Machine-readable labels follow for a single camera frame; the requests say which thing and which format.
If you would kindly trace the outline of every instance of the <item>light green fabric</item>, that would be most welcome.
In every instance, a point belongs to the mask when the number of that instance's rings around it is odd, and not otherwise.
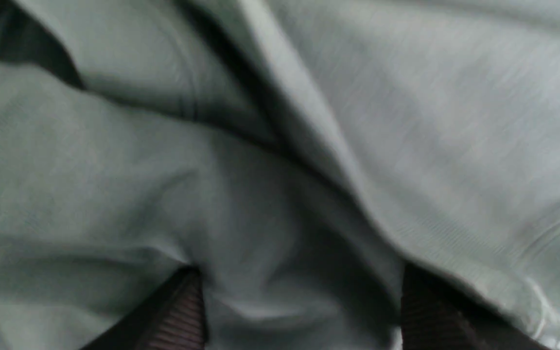
[[[18,2],[90,93],[0,64],[9,348],[78,348],[197,263],[210,349],[389,349],[391,244],[560,349],[560,2],[194,1],[270,115],[184,2]]]

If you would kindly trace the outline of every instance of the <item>cloth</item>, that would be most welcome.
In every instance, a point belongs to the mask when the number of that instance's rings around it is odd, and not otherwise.
[[[560,2],[18,3],[87,91],[0,64],[10,349],[189,263],[210,349],[390,349],[403,259],[560,348]]]

